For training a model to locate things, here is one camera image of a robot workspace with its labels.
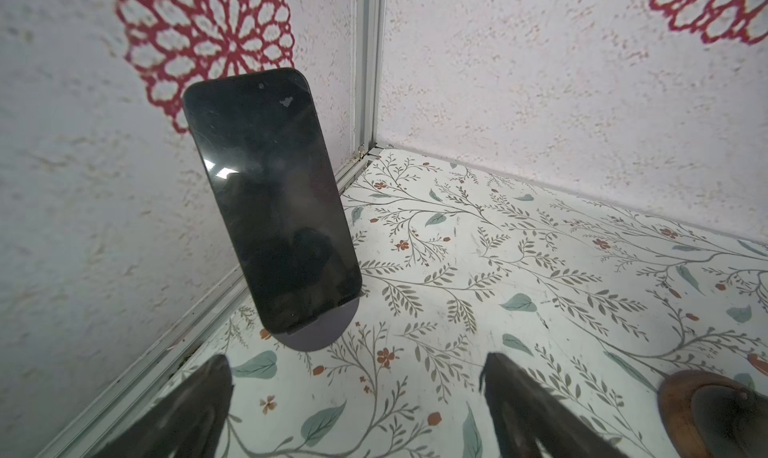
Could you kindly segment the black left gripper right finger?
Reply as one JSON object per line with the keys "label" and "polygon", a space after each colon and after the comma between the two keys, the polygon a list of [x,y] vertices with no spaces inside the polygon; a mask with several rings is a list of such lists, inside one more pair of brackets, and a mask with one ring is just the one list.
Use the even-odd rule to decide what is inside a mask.
{"label": "black left gripper right finger", "polygon": [[502,353],[487,355],[481,389],[502,457],[622,457]]}

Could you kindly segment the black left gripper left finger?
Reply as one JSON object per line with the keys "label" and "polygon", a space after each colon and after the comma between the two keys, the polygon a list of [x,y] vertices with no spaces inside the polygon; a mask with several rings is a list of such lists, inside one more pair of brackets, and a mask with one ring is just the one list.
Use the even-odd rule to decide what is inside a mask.
{"label": "black left gripper left finger", "polygon": [[217,354],[96,457],[213,457],[234,391],[226,356]]}

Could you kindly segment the black smartphone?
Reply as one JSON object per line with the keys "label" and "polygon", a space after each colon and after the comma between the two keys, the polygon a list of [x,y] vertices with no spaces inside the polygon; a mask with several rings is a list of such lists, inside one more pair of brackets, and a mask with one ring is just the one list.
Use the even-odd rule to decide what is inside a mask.
{"label": "black smartphone", "polygon": [[182,104],[264,327],[293,333],[356,299],[359,262],[305,76],[201,81]]}

